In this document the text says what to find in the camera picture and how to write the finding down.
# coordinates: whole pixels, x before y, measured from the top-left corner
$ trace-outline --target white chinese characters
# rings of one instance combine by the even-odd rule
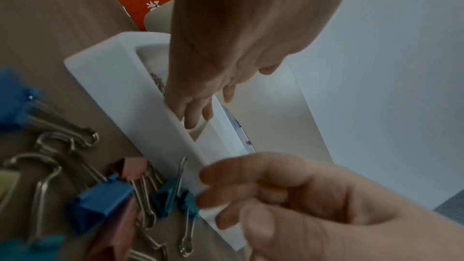
[[[155,1],[155,2],[151,2],[150,3],[147,3],[147,7],[150,9],[150,11],[154,10],[154,9],[157,9],[159,7],[159,1]]]

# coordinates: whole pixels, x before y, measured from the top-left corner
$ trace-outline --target wooden desk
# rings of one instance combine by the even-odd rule
[[[101,143],[84,153],[91,164],[104,169],[118,158],[140,155],[63,64],[66,57],[119,32],[137,30],[117,0],[0,0],[0,21],[0,65],[15,69],[30,86],[41,88],[67,119],[99,131]],[[36,137],[33,133],[0,136],[0,157],[29,150]],[[47,172],[37,163],[25,164],[22,170],[20,185],[0,215],[2,241],[27,234],[33,189]],[[44,233],[67,233],[62,260],[81,260],[93,236],[76,238],[63,217],[63,207],[74,195],[64,178],[54,181],[47,195]],[[183,227],[184,219],[176,212],[160,221],[152,233],[156,240],[169,244],[172,261],[182,260],[177,245]],[[150,252],[143,242],[136,245]],[[190,260],[244,259],[203,221],[196,224],[194,247]]]

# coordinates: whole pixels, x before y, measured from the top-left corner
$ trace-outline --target brown table surface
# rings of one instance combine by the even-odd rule
[[[117,0],[0,0],[0,66],[19,72],[31,87],[42,89],[50,104],[70,121],[98,130],[101,142],[83,155],[91,164],[104,167],[121,157],[140,153],[103,113],[64,67],[63,60],[119,32],[137,30]],[[36,133],[0,136],[2,159],[30,150]],[[21,167],[22,177],[12,200],[0,215],[0,240],[27,235],[33,190],[47,168],[31,162]],[[60,177],[53,181],[46,201],[44,234],[66,233],[62,260],[82,260],[92,236],[76,237],[63,217],[63,207],[75,191]],[[160,221],[151,233],[169,246],[170,260],[182,260],[178,240],[184,219],[179,212]],[[135,249],[151,253],[144,243]],[[189,260],[244,260],[204,221],[194,234],[194,254]]]

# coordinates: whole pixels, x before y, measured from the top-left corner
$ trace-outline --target pile of paper clips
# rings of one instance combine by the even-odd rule
[[[193,223],[199,217],[199,211],[195,197],[187,190],[181,192],[187,158],[180,161],[177,177],[167,181],[160,178],[145,158],[123,158],[111,164],[111,174],[105,176],[80,153],[99,142],[98,133],[63,119],[41,99],[40,91],[27,88],[14,72],[0,69],[0,133],[23,129],[42,132],[33,151],[15,155],[0,165],[0,213],[19,181],[17,167],[20,162],[36,161],[50,169],[50,174],[35,188],[29,235],[24,240],[0,242],[1,259],[57,259],[65,236],[43,236],[42,223],[49,183],[60,176],[66,176],[76,190],[77,196],[63,208],[74,232],[82,236],[99,229],[86,260],[155,261],[155,258],[132,249],[137,236],[167,260],[166,244],[157,243],[148,232],[154,228],[157,219],[168,217],[176,205],[186,217],[179,251],[184,257],[190,256],[193,252]],[[58,150],[56,142],[64,143],[66,149]]]

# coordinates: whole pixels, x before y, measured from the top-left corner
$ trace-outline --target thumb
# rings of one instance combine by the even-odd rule
[[[240,223],[253,251],[268,261],[344,261],[362,256],[357,229],[349,225],[261,203],[244,207]]]

